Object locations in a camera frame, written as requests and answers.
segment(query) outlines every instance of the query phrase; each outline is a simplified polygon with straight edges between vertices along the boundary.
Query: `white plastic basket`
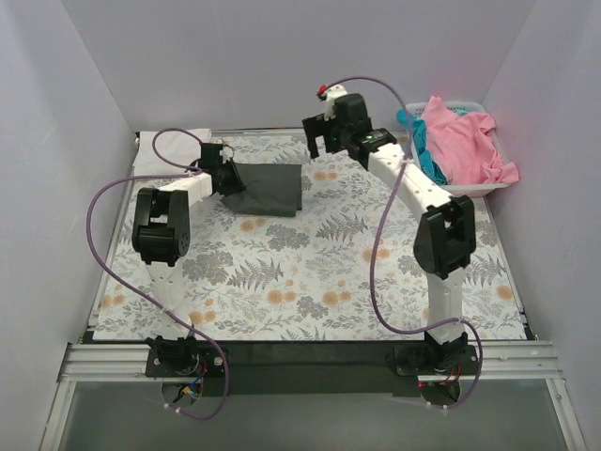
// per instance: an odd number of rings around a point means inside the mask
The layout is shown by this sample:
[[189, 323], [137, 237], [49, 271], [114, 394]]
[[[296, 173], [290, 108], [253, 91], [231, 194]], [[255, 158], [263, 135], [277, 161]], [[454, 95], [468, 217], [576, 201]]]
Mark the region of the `white plastic basket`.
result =
[[[485, 108], [480, 103], [476, 103], [475, 101], [446, 101], [445, 106], [449, 108], [451, 111], [455, 110], [465, 110], [465, 111], [480, 111], [485, 113]], [[425, 106], [427, 102], [422, 103], [410, 103], [407, 105], [407, 109], [410, 113], [412, 113], [416, 117], [420, 117], [424, 112]], [[509, 163], [507, 159], [507, 155], [501, 148], [501, 144], [499, 144], [499, 139], [497, 138], [497, 133], [493, 130], [492, 132], [492, 144], [495, 146], [495, 149], [502, 156], [503, 161], [505, 163]], [[413, 160], [415, 163], [420, 166], [420, 160], [417, 157], [417, 150], [415, 149], [415, 145], [411, 142], [411, 153], [413, 154]], [[482, 197], [487, 195], [488, 193], [492, 193], [498, 188], [506, 188], [509, 186], [507, 183], [487, 183], [482, 185], [445, 185], [441, 186], [449, 193], [453, 193], [453, 195], [463, 195], [466, 194], [469, 197]]]

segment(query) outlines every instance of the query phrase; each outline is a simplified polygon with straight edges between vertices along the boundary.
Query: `dark gray cloth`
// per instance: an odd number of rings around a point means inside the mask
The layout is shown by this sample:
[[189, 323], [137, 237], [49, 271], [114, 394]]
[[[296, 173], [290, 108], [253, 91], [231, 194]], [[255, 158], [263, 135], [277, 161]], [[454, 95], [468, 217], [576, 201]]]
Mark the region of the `dark gray cloth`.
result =
[[224, 197], [235, 213], [294, 217], [302, 209], [300, 164], [236, 163], [246, 191]]

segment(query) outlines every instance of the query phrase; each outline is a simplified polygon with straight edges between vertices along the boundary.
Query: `white wall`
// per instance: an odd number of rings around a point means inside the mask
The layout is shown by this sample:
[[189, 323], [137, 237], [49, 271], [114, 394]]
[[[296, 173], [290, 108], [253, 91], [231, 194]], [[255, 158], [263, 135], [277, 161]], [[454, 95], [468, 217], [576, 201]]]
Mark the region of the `white wall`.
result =
[[[0, 448], [38, 449], [100, 269], [85, 210], [133, 135], [59, 0], [0, 2]], [[98, 209], [106, 249], [120, 193]]]
[[[319, 86], [482, 101], [533, 0], [63, 0], [135, 130], [299, 127]], [[398, 106], [353, 84], [380, 126]]]
[[534, 331], [601, 449], [601, 0], [537, 0], [485, 98], [522, 181], [492, 198]]

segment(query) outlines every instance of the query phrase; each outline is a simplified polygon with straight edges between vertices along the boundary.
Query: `pink cloth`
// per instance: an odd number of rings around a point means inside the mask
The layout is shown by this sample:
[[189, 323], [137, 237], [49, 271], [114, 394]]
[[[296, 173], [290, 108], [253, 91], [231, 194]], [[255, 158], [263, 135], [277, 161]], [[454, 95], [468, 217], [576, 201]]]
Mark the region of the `pink cloth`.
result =
[[449, 185], [514, 183], [516, 165], [505, 164], [492, 144], [495, 119], [472, 112], [461, 117], [432, 96], [422, 119], [427, 127], [426, 146]]

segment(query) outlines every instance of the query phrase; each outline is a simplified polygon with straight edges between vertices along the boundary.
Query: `blue towel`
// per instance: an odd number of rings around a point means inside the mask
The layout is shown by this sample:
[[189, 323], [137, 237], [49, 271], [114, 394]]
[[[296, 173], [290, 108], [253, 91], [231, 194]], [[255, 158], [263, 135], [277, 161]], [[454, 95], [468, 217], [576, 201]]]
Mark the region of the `blue towel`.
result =
[[[396, 120], [399, 123], [408, 129], [407, 122], [407, 111], [399, 110], [396, 114]], [[420, 166], [422, 167], [422, 171], [437, 185], [446, 185], [447, 179], [442, 174], [439, 166], [432, 160], [432, 155], [425, 148], [425, 121], [419, 119], [409, 113], [411, 115], [411, 126], [413, 127], [413, 142], [415, 143], [415, 149], [417, 150], [417, 156], [420, 160]]]

